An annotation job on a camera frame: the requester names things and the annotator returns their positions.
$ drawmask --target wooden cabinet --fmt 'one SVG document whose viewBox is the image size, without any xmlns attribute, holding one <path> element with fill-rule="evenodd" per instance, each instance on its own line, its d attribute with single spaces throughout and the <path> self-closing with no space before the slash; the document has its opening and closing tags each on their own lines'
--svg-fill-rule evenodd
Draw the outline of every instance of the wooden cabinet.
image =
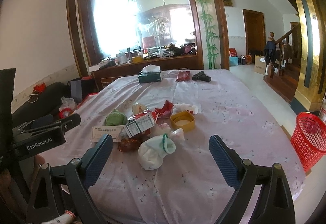
<svg viewBox="0 0 326 224">
<path fill-rule="evenodd" d="M 184 55 L 173 58 L 157 58 L 145 60 L 140 63 L 123 64 L 108 67 L 92 73 L 96 84 L 100 90 L 108 86 L 118 78 L 125 76 L 138 75 L 138 73 L 147 65 L 157 65 L 161 70 L 173 69 L 202 69 L 198 60 L 198 55 Z"/>
</svg>

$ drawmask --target yellow container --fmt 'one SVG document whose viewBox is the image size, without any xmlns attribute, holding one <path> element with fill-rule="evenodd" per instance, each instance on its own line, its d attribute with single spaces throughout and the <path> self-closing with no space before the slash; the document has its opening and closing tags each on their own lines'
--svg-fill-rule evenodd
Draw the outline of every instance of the yellow container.
<svg viewBox="0 0 326 224">
<path fill-rule="evenodd" d="M 132 62 L 133 63 L 138 63 L 138 62 L 142 62 L 144 60 L 143 56 L 137 56 L 137 57 L 133 57 L 132 58 Z"/>
<path fill-rule="evenodd" d="M 195 118 L 187 111 L 174 114 L 170 119 L 171 126 L 175 130 L 182 128 L 184 132 L 188 132 L 195 128 Z"/>
</svg>

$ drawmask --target green bamboo decal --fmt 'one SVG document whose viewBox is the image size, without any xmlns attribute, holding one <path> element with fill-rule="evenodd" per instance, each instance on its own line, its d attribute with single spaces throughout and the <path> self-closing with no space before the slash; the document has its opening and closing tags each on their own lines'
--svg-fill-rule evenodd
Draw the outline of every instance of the green bamboo decal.
<svg viewBox="0 0 326 224">
<path fill-rule="evenodd" d="M 212 0 L 197 0 L 197 2 L 202 7 L 202 14 L 200 15 L 200 19 L 204 22 L 205 26 L 205 36 L 206 36 L 206 44 L 207 44 L 207 57 L 208 57 L 208 65 L 209 69 L 216 69 L 215 61 L 217 56 L 219 55 L 216 45 L 214 41 L 218 39 L 215 31 L 217 30 L 216 25 L 212 24 L 214 21 L 214 17 L 209 14 L 209 4 L 211 4 Z"/>
</svg>

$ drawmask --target blue box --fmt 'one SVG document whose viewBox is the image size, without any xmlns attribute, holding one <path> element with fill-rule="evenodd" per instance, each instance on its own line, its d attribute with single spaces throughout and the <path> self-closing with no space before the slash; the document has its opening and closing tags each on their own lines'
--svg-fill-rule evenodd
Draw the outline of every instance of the blue box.
<svg viewBox="0 0 326 224">
<path fill-rule="evenodd" d="M 238 57 L 229 57 L 229 65 L 230 66 L 237 66 L 238 65 Z"/>
</svg>

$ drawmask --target green tissue box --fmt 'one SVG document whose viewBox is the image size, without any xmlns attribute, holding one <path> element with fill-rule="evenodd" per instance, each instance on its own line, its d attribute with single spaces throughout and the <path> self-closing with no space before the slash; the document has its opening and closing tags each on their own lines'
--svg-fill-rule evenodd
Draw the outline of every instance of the green tissue box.
<svg viewBox="0 0 326 224">
<path fill-rule="evenodd" d="M 139 83 L 147 83 L 147 82 L 158 82 L 162 81 L 162 71 L 159 72 L 147 72 L 143 73 L 142 71 L 138 75 Z"/>
</svg>

